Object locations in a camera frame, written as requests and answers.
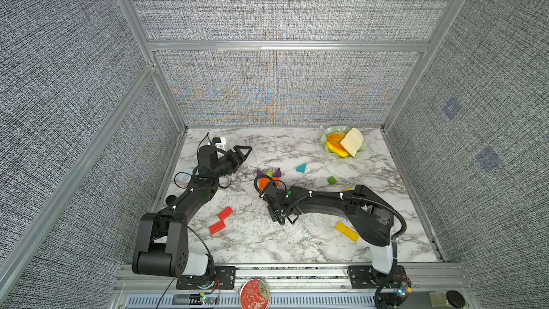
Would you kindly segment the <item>orange rectangle block top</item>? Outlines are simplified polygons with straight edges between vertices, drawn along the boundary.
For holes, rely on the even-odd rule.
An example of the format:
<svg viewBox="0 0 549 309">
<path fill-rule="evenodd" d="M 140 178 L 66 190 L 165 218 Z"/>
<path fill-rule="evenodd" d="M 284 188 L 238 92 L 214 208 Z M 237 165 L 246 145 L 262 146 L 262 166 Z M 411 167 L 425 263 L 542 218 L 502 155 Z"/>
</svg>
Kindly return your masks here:
<svg viewBox="0 0 549 309">
<path fill-rule="evenodd" d="M 279 180 L 278 178 L 274 178 L 273 181 L 275 181 L 275 183 L 279 183 L 279 184 L 280 184 L 280 180 Z M 271 182 L 271 180 L 268 179 L 268 178 L 266 178 L 266 177 L 265 177 L 265 178 L 259 179 L 259 184 L 260 184 L 260 183 L 270 183 L 270 182 Z"/>
</svg>

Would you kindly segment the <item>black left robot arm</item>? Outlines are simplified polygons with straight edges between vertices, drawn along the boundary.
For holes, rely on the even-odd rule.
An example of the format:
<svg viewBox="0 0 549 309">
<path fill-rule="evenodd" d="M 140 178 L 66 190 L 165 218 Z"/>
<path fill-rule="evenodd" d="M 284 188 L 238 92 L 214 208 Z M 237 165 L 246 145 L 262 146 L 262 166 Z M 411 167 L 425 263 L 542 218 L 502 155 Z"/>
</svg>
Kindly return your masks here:
<svg viewBox="0 0 549 309">
<path fill-rule="evenodd" d="M 250 155 L 250 146 L 236 145 L 223 151 L 208 144 L 197 151 L 194 168 L 184 192 L 167 207 L 146 213 L 139 222 L 132 270 L 135 274 L 183 278 L 209 276 L 209 253 L 192 253 L 188 224 L 220 188 L 220 178 L 234 174 Z"/>
</svg>

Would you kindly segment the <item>orange rectangle block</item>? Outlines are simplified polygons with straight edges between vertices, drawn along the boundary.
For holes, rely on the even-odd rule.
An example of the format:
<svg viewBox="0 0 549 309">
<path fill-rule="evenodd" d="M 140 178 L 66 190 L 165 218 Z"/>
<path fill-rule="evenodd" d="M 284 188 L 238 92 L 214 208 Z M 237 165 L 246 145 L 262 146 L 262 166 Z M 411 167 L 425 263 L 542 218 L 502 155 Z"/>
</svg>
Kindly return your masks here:
<svg viewBox="0 0 549 309">
<path fill-rule="evenodd" d="M 279 184 L 280 184 L 280 180 L 279 180 L 278 178 L 274 178 L 273 181 L 275 181 L 275 183 L 279 183 Z M 265 177 L 265 178 L 259 179 L 259 184 L 260 184 L 260 183 L 270 183 L 270 182 L 271 182 L 271 180 L 268 179 L 268 178 L 266 178 L 266 177 Z"/>
<path fill-rule="evenodd" d="M 258 187 L 259 187 L 260 191 L 263 191 L 269 185 L 270 185 L 270 183 L 260 183 L 258 185 Z M 275 183 L 274 185 L 275 185 L 275 187 L 280 187 L 279 183 Z"/>
</svg>

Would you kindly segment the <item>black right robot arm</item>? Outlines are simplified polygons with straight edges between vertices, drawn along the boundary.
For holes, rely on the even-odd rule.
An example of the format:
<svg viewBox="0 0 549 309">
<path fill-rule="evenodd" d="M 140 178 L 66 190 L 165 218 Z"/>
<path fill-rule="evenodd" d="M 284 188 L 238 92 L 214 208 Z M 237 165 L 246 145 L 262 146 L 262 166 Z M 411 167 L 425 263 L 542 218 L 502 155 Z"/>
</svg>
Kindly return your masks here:
<svg viewBox="0 0 549 309">
<path fill-rule="evenodd" d="M 345 218 L 359 237 L 371 245 L 370 272 L 374 284 L 393 280 L 397 268 L 397 239 L 407 230 L 405 219 L 396 209 L 365 185 L 326 192 L 298 186 L 279 188 L 279 184 L 283 181 L 268 175 L 254 179 L 254 188 L 267 203 L 274 222 L 293 225 L 305 214 Z"/>
</svg>

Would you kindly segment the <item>teal triangle block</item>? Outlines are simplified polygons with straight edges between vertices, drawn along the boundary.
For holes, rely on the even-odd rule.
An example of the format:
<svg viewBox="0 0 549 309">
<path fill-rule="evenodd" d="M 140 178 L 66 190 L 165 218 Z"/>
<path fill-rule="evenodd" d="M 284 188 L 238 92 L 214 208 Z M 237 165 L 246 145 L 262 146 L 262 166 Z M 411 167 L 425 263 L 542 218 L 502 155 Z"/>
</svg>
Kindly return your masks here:
<svg viewBox="0 0 549 309">
<path fill-rule="evenodd" d="M 296 167 L 295 170 L 296 170 L 298 173 L 305 173 L 306 167 L 307 167 L 307 165 L 306 165 L 306 164 L 303 164 L 303 165 L 300 165 L 300 166 Z"/>
</svg>

